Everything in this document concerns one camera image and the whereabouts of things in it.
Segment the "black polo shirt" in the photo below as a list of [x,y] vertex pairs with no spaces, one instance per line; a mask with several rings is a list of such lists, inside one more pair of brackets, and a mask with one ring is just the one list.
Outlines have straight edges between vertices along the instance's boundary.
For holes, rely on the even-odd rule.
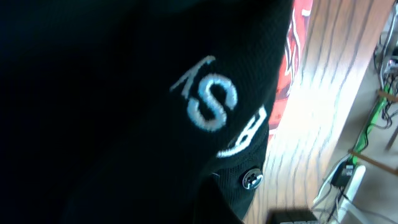
[[2,223],[241,223],[292,1],[1,2]]

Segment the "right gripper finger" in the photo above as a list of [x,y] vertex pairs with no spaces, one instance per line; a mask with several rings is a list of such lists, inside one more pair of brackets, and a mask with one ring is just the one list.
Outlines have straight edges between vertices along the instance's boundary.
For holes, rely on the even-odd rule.
[[308,208],[271,210],[266,224],[319,224],[319,220]]

